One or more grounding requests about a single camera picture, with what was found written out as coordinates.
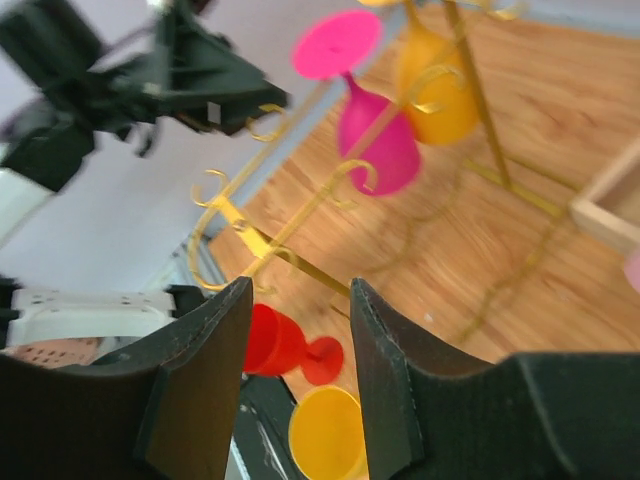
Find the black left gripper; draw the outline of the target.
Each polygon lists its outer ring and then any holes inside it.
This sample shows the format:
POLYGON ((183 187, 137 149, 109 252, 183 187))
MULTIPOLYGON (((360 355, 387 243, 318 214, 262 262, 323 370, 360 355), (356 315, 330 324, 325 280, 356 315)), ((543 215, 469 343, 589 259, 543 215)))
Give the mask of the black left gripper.
POLYGON ((264 108, 289 106, 289 94, 255 65, 234 53, 224 36, 200 31, 192 14, 155 14, 147 30, 151 47, 102 70, 109 48, 86 26, 84 126, 127 135, 136 124, 172 117, 198 132, 226 136, 264 108))

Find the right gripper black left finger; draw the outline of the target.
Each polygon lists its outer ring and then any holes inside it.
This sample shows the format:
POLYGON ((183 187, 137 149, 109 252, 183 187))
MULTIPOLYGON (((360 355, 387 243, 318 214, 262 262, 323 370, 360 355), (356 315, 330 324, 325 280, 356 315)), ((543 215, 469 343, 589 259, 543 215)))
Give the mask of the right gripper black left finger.
POLYGON ((248 342, 247 277, 88 366, 1 359, 5 479, 221 479, 248 342))

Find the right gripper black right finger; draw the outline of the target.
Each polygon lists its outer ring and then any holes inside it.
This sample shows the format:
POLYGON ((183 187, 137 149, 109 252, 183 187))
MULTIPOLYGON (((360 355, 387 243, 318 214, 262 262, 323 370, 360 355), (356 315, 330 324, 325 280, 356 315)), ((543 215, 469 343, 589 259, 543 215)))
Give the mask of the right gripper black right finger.
POLYGON ((374 479, 635 479, 639 357, 520 352, 491 364, 365 280, 350 320, 374 479))

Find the pink plastic wine glass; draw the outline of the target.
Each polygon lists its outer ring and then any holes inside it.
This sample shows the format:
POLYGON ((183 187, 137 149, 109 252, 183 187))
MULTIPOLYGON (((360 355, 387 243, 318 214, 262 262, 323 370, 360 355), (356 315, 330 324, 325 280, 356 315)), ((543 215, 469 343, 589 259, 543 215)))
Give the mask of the pink plastic wine glass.
MULTIPOLYGON (((392 105, 388 98, 358 85, 352 74, 353 68, 373 52, 382 31, 382 22, 376 14, 364 9, 344 10, 307 29, 292 50, 292 65, 301 76, 313 80, 340 76, 348 86, 348 98, 337 129, 342 157, 347 156, 384 109, 392 105)), ((374 188, 366 185, 366 169, 351 172, 353 186, 371 196, 400 191, 417 177, 421 168, 411 125, 402 113, 397 114, 357 158, 370 163, 377 171, 374 188)))

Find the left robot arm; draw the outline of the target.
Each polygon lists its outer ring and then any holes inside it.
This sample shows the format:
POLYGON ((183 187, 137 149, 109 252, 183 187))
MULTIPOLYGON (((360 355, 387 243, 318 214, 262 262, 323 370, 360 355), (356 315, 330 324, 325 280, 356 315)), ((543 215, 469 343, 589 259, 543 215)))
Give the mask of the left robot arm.
POLYGON ((192 184, 212 165, 235 168, 248 145, 247 139, 190 133, 173 120, 162 122, 159 146, 148 159, 103 139, 61 194, 34 206, 2 237, 2 272, 31 290, 49 290, 63 308, 53 337, 32 336, 31 342, 72 349, 89 336, 109 351, 156 330, 156 317, 117 305, 100 314, 90 301, 118 293, 145 297, 196 222, 192 184))

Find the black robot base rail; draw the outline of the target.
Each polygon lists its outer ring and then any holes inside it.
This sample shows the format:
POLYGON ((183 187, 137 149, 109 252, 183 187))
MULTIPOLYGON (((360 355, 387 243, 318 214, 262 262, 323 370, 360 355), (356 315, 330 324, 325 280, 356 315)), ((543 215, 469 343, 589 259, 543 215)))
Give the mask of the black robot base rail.
POLYGON ((244 374, 229 470, 241 479, 302 479, 288 444, 289 422, 296 405, 282 378, 244 374))

